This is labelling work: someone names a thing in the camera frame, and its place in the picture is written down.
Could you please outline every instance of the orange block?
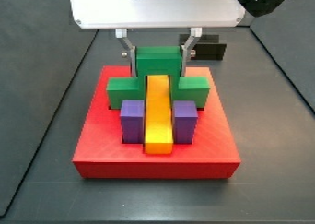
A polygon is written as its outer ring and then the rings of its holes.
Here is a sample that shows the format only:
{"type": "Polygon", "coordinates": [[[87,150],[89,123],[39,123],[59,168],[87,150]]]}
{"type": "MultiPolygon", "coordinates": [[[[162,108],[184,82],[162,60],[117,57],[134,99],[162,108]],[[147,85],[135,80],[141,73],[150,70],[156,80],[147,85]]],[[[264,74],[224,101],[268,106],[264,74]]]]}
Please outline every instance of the orange block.
{"type": "Polygon", "coordinates": [[[172,152],[172,119],[168,76],[147,76],[143,151],[146,154],[172,152]]]}

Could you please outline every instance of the green block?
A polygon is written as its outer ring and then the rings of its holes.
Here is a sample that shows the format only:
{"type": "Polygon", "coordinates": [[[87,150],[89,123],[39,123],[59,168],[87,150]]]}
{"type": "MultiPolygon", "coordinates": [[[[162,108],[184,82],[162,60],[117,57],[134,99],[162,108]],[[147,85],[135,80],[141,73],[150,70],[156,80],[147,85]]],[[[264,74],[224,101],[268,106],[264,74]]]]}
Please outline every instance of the green block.
{"type": "Polygon", "coordinates": [[[192,100],[197,108],[204,108],[209,90],[210,85],[205,77],[180,77],[173,100],[192,100]]]}
{"type": "Polygon", "coordinates": [[[106,95],[110,109],[119,109],[123,100],[143,100],[143,91],[138,90],[135,77],[109,78],[106,83],[106,95]]]}
{"type": "Polygon", "coordinates": [[[135,73],[139,88],[145,90],[145,76],[169,75],[170,97],[178,88],[181,74],[180,47],[138,47],[135,49],[135,73]]]}

